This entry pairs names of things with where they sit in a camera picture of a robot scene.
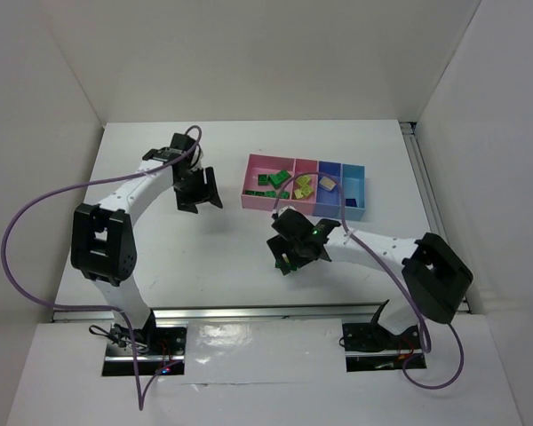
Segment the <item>lime green striped lego stack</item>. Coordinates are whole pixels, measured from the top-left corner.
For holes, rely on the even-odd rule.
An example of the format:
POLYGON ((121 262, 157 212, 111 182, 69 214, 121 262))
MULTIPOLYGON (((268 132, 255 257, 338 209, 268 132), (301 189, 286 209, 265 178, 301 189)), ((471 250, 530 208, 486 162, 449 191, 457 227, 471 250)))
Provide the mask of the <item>lime green striped lego stack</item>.
MULTIPOLYGON (((294 272, 294 271, 296 271, 296 270, 298 269, 297 266, 294 265, 294 264, 290 261, 290 259, 288 258, 288 256, 287 256, 286 254, 282 254, 282 260, 283 260, 283 262, 284 262, 285 267, 286 267, 288 270, 294 272)), ((278 261, 275 261, 274 267, 275 267, 276 269, 281 269, 281 264, 280 264, 278 261)))

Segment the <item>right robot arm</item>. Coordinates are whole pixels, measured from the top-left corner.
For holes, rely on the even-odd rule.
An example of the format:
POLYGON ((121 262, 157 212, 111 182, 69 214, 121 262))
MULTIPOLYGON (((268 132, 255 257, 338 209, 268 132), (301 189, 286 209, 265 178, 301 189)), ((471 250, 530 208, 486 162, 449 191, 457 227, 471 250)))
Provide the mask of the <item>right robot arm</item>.
POLYGON ((417 239, 388 237, 323 218, 317 224, 293 208, 273 214, 276 235, 267 241, 276 267, 287 275, 312 262, 356 264, 382 271, 402 294, 385 302, 374 320, 399 336, 426 320, 449 325, 473 282, 473 273, 435 233, 417 239))

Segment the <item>dark green square lego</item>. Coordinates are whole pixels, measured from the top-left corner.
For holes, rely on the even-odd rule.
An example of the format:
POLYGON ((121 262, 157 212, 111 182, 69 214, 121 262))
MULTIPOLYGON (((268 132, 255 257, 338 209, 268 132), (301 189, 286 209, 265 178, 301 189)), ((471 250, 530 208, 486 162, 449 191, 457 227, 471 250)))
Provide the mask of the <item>dark green square lego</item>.
POLYGON ((284 183, 290 180, 291 174, 287 170, 280 170, 277 173, 268 175, 268 182, 274 189, 279 189, 284 183))

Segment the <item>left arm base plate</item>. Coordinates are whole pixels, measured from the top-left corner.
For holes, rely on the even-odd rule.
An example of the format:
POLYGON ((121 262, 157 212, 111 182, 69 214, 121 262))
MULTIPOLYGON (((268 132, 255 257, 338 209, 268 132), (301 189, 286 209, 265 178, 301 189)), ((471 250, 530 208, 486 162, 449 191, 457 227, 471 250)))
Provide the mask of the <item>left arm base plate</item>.
MULTIPOLYGON (((134 376, 132 344, 128 337, 118 335, 113 327, 103 360, 101 375, 105 377, 134 376)), ((137 342, 139 375, 183 375, 187 345, 187 326, 157 327, 149 343, 137 342)))

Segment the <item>beige lego brick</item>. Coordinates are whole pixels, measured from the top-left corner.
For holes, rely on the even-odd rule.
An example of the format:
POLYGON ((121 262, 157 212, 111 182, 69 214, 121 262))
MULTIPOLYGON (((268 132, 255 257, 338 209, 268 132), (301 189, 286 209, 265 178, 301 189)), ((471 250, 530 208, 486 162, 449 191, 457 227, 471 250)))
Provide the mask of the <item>beige lego brick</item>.
POLYGON ((319 181, 319 186, 325 191, 331 192, 335 188, 336 183, 328 177, 322 177, 319 181))

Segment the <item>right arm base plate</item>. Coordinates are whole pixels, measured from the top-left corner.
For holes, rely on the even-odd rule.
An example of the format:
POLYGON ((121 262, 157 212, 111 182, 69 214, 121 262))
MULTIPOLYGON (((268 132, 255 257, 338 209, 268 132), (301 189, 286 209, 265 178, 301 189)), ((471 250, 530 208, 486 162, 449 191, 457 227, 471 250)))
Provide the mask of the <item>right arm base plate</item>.
POLYGON ((407 369, 426 369, 417 326, 393 335, 377 323, 343 323, 338 344, 348 373, 402 370, 404 363, 407 369))

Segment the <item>lime green square lego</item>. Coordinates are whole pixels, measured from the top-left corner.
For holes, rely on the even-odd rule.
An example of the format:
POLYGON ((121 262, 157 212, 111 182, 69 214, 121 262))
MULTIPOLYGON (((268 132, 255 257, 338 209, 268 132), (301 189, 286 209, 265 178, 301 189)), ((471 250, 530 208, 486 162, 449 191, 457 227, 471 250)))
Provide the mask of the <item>lime green square lego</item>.
POLYGON ((296 200, 307 200, 311 198, 315 193, 315 190, 310 185, 305 185, 304 187, 297 187, 293 194, 296 200))

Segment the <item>dark blue lego brick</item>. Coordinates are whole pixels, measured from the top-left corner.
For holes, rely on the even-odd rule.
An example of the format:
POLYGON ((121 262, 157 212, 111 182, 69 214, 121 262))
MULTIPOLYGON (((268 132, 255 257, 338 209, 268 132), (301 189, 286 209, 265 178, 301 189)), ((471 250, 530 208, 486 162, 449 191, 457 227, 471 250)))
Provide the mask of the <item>dark blue lego brick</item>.
POLYGON ((357 200, 355 198, 347 198, 346 199, 346 206, 347 207, 352 207, 352 208, 357 208, 358 207, 357 200))

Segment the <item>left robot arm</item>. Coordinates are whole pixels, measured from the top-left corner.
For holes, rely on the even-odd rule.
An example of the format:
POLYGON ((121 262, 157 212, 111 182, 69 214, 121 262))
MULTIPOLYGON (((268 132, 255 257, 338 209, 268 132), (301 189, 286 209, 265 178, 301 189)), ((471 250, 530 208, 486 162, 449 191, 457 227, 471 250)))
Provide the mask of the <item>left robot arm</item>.
POLYGON ((223 207, 214 170, 202 165, 199 137, 172 135, 168 146, 146 152, 134 177, 95 204, 80 204, 73 216, 70 262, 118 309, 114 333, 150 345, 155 315, 144 302, 133 276, 138 254, 133 228, 148 207, 173 190, 177 209, 196 214, 197 206, 223 207))

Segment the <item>lime green lego brick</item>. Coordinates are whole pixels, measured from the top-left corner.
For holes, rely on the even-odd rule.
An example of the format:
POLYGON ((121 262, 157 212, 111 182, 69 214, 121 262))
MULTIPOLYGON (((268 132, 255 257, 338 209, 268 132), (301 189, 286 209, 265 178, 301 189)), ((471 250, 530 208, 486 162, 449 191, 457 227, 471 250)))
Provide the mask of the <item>lime green lego brick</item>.
POLYGON ((304 187, 305 185, 309 185, 312 177, 310 175, 304 175, 300 176, 295 180, 296 185, 299 187, 304 187))

